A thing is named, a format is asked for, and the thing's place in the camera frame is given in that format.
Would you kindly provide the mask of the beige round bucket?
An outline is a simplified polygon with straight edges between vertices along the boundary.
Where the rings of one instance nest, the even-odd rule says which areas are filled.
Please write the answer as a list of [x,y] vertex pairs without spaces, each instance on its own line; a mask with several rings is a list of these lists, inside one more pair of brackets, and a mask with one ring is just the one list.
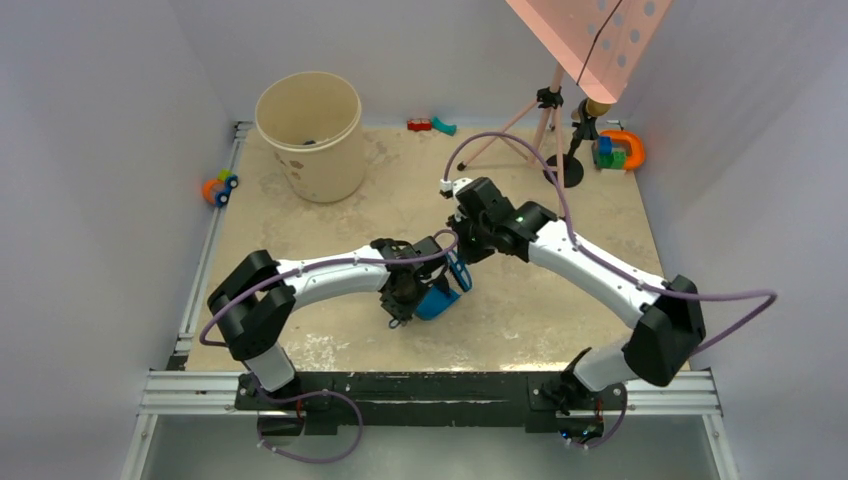
[[357,91],[328,72],[280,79],[255,106],[255,127],[282,164],[294,193],[314,203],[343,200],[365,179],[361,120]]

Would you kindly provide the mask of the orange horseshoe toy with blocks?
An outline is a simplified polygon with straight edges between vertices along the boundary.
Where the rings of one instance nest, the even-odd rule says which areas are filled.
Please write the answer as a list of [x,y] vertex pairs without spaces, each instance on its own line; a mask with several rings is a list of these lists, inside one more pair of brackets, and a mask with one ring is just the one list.
[[593,165],[597,170],[633,171],[647,155],[642,140],[626,130],[604,130],[592,144]]

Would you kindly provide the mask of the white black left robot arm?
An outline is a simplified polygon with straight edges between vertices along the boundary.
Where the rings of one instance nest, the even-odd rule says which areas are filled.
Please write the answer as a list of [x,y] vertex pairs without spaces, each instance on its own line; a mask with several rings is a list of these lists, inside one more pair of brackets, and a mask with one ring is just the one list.
[[448,266],[447,250],[428,236],[414,244],[390,238],[349,253],[312,260],[275,260],[266,250],[248,254],[209,295],[212,314],[199,341],[217,346],[247,367],[259,395],[272,408],[297,399],[296,369],[279,342],[289,316],[317,302],[355,293],[377,293],[393,321],[410,320]]

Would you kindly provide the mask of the blue plastic dustpan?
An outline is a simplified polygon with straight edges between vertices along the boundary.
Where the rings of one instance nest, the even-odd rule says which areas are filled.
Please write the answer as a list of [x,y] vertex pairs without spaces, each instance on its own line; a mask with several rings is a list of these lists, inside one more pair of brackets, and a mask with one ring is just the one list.
[[447,278],[438,280],[407,319],[392,318],[388,322],[388,327],[395,329],[405,325],[411,319],[434,320],[446,312],[471,287],[472,283],[465,281],[456,282]]

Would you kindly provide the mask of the teal curved toy piece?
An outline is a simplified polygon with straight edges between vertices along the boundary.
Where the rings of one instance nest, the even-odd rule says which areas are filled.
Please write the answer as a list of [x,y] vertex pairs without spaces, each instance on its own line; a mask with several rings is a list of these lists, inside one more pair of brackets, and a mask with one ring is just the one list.
[[457,132],[457,126],[456,125],[445,123],[444,121],[442,121],[437,116],[433,116],[430,119],[430,123],[431,123],[431,126],[434,130],[436,130],[436,131],[438,131],[442,134],[445,134],[445,135],[454,136]]

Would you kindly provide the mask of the orange toy car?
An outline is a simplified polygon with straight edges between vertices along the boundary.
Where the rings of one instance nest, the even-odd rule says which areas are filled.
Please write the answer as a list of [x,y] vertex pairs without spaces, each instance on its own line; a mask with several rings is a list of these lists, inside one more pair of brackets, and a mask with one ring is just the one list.
[[222,169],[218,175],[208,180],[202,187],[203,198],[216,208],[228,204],[232,191],[239,185],[239,177],[228,169]]

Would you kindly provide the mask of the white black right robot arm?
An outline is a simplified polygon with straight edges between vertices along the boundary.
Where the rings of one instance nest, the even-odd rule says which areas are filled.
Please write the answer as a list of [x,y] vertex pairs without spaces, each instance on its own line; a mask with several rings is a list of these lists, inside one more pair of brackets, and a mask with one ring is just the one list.
[[448,225],[466,263],[494,253],[515,256],[576,285],[631,329],[629,338],[587,348],[570,362],[561,381],[569,404],[584,407],[606,387],[633,379],[665,387],[702,343],[703,314],[688,278],[677,276],[650,291],[657,276],[606,252],[589,257],[581,250],[586,240],[570,236],[563,218],[534,201],[513,206],[487,177],[443,180],[440,193],[457,203]]

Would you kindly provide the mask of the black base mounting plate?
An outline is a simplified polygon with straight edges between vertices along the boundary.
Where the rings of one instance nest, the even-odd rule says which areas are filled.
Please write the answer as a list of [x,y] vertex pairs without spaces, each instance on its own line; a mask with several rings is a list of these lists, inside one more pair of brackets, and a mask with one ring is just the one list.
[[625,405],[623,384],[579,394],[559,371],[301,372],[275,393],[248,374],[234,407],[274,416],[271,435],[334,435],[342,426],[521,428],[598,438]]

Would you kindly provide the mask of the pink music stand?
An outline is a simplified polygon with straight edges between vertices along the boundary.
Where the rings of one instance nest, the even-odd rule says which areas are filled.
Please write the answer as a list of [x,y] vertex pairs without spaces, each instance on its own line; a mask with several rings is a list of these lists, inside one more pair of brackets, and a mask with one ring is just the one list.
[[[500,129],[503,142],[529,163],[530,149],[517,147],[506,133],[538,109],[539,122],[531,147],[539,147],[547,127],[553,125],[556,155],[562,159],[569,149],[564,148],[564,84],[579,88],[581,101],[590,98],[616,104],[673,2],[509,1],[507,5],[555,61],[549,84]],[[563,167],[559,166],[556,172],[560,184],[553,185],[556,193],[563,195]]]

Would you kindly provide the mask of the blue hand brush black bristles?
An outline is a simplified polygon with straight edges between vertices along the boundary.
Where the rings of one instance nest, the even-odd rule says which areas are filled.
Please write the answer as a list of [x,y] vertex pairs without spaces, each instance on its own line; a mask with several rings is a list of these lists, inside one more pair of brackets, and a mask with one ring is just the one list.
[[466,263],[458,256],[456,250],[451,250],[446,259],[455,283],[463,293],[469,292],[473,288],[473,280]]

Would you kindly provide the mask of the red toy block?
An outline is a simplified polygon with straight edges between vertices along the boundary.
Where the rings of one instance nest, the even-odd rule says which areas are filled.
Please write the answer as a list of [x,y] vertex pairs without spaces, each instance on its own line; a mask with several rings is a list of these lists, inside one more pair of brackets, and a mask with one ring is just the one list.
[[413,118],[406,122],[407,129],[414,132],[430,131],[433,126],[428,118]]

